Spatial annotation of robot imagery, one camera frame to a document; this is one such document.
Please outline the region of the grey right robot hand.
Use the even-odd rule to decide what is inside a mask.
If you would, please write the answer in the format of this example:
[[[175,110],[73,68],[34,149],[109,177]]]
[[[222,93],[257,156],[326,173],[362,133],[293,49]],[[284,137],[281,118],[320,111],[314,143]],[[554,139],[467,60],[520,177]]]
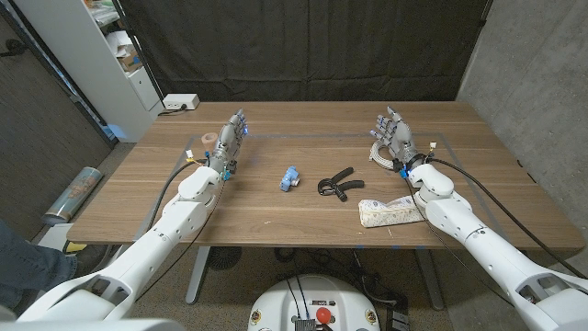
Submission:
[[[370,131],[376,141],[369,160],[408,178],[416,167],[424,164],[426,156],[417,151],[412,131],[401,114],[391,106],[387,106],[387,111],[387,116],[377,116],[376,129]]]

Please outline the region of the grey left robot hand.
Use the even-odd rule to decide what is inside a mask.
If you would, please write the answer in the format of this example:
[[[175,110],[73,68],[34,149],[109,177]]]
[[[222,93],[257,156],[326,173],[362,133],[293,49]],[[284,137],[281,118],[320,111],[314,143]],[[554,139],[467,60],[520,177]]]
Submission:
[[[236,172],[236,158],[247,134],[247,120],[243,109],[239,108],[222,127],[208,157],[208,167],[216,170],[223,180],[227,180]]]

